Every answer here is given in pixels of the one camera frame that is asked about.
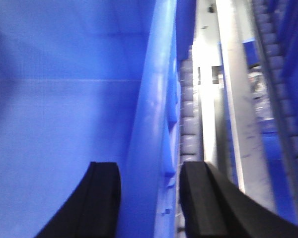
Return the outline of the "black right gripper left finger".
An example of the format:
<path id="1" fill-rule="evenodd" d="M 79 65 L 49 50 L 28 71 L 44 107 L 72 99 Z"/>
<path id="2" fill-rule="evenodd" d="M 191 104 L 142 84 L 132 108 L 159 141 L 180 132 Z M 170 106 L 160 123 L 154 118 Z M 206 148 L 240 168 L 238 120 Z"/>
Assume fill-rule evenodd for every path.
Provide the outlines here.
<path id="1" fill-rule="evenodd" d="M 91 162 L 79 185 L 39 238 L 113 238 L 121 200 L 116 163 Z"/>

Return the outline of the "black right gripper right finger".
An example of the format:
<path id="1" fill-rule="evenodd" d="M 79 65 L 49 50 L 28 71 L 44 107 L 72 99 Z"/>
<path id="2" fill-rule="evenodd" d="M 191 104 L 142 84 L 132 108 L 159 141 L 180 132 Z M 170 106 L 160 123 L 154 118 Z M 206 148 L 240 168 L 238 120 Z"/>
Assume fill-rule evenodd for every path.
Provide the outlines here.
<path id="1" fill-rule="evenodd" d="M 210 163 L 183 163 L 180 204 L 189 238 L 298 238 L 298 226 L 245 195 Z"/>

